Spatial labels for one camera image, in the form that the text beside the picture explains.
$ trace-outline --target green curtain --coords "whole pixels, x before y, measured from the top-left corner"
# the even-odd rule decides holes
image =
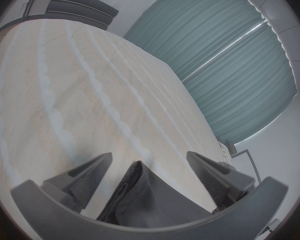
[[[263,21],[247,0],[157,0],[125,38],[184,80]],[[297,92],[285,51],[267,23],[183,83],[214,134],[234,143],[269,124]]]

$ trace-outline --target gray curved mount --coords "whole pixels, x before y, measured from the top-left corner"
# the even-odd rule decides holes
[[[267,227],[288,190],[287,186],[271,177],[265,178],[261,184],[252,189],[251,179],[238,179],[240,175],[244,177],[246,175],[233,174],[230,169],[225,170],[227,168],[206,160],[199,154],[188,152],[189,164],[212,198],[221,205],[224,204],[225,199],[229,198],[233,204],[228,206],[226,203],[225,206],[228,207],[223,207],[224,209],[220,212],[182,225],[136,228],[84,217],[77,212],[76,207],[65,201],[68,197],[61,198],[62,193],[58,196],[45,186],[49,183],[71,197],[74,203],[83,207],[88,198],[91,198],[95,187],[100,182],[101,175],[103,176],[108,169],[109,161],[110,163],[112,161],[110,158],[109,153],[101,155],[92,163],[62,174],[60,178],[57,176],[45,181],[42,187],[32,180],[27,180],[12,189],[11,194],[16,205],[42,239],[249,240],[256,238]],[[95,174],[98,168],[102,171]]]

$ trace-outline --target curtain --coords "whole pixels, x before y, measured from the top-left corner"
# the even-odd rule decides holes
[[[182,81],[263,21],[248,0],[157,0],[125,38]],[[183,83],[214,134],[234,143],[269,124],[297,91],[285,51],[266,23]]]

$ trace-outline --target folded black garment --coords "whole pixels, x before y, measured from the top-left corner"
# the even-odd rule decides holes
[[[180,225],[210,215],[137,161],[129,167],[97,220],[127,227],[155,228]]]

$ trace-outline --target bed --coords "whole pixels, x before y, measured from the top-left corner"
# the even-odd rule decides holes
[[[226,162],[200,109],[172,69],[114,34],[40,19],[0,43],[0,203],[33,239],[10,189],[104,153],[113,162],[87,208],[96,218],[129,166],[142,160],[206,210],[216,208],[186,161],[195,151]]]

